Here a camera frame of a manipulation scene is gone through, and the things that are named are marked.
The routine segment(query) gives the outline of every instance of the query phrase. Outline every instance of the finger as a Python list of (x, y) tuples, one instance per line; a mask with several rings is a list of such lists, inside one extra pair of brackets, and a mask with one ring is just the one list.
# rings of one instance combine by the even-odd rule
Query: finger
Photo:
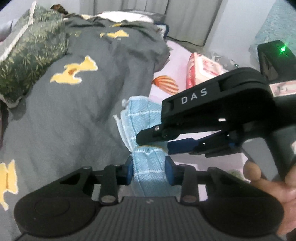
[(265, 179), (260, 179), (259, 181), (252, 181), (251, 184), (274, 196), (281, 203), (296, 199), (296, 188), (292, 188), (284, 182), (270, 182)]
[(285, 235), (296, 228), (296, 199), (283, 203), (284, 219), (277, 234)]
[(292, 167), (285, 177), (285, 183), (290, 187), (296, 188), (296, 165)]
[(243, 168), (244, 177), (250, 181), (258, 181), (261, 178), (260, 167), (251, 161), (247, 161)]

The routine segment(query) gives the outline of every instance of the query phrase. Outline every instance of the curtain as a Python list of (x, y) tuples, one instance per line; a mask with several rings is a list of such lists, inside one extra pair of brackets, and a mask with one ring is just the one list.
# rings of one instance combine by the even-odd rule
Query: curtain
[(222, 0), (170, 0), (166, 24), (169, 36), (203, 46)]
[(80, 0), (80, 13), (95, 15), (103, 11), (135, 9), (165, 13), (168, 0)]

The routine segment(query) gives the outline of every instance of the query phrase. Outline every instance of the blue towel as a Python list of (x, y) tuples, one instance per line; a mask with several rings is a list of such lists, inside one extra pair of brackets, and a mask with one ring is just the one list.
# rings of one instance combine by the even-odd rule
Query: blue towel
[(160, 124), (161, 105), (147, 97), (136, 96), (123, 100), (125, 109), (120, 119), (114, 118), (125, 146), (133, 158), (132, 189), (137, 196), (179, 196), (180, 187), (169, 185), (165, 175), (167, 143), (154, 146), (139, 146), (136, 135), (139, 131)]

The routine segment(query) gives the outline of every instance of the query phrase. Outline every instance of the yellow appliqué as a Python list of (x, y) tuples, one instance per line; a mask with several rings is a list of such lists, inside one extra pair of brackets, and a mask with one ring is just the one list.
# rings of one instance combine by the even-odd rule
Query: yellow appliqué
[(94, 17), (94, 16), (92, 16), (92, 15), (87, 15), (87, 14), (81, 14), (80, 16), (83, 17), (85, 20), (88, 20), (88, 19), (90, 19), (91, 17)]
[(6, 192), (18, 194), (17, 173), (15, 171), (15, 161), (12, 160), (6, 167), (5, 163), (0, 163), (0, 204), (5, 211), (8, 210), (8, 204), (4, 200)]
[[(100, 37), (102, 38), (104, 35), (105, 35), (105, 33), (101, 33), (100, 34)], [(114, 39), (116, 39), (117, 37), (128, 37), (129, 36), (129, 34), (126, 33), (125, 31), (123, 31), (122, 29), (121, 30), (118, 30), (115, 33), (107, 33), (106, 35), (108, 37), (114, 38)]]
[(120, 27), (121, 25), (122, 23), (116, 23), (116, 24), (110, 25), (109, 27)]
[(75, 75), (81, 71), (97, 71), (98, 66), (96, 62), (92, 60), (90, 56), (86, 56), (85, 60), (81, 63), (73, 63), (73, 64), (66, 64), (65, 71), (61, 73), (55, 74), (51, 79), (50, 82), (57, 82), (59, 84), (80, 84), (82, 79), (75, 77)]

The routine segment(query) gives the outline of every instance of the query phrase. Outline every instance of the gray duvet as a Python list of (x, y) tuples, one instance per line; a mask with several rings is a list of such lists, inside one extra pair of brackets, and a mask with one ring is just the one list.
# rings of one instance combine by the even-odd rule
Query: gray duvet
[(20, 235), (13, 209), (24, 195), (82, 166), (126, 161), (113, 115), (123, 99), (149, 94), (169, 56), (150, 23), (73, 16), (65, 24), (66, 56), (9, 114), (0, 150), (0, 240)]

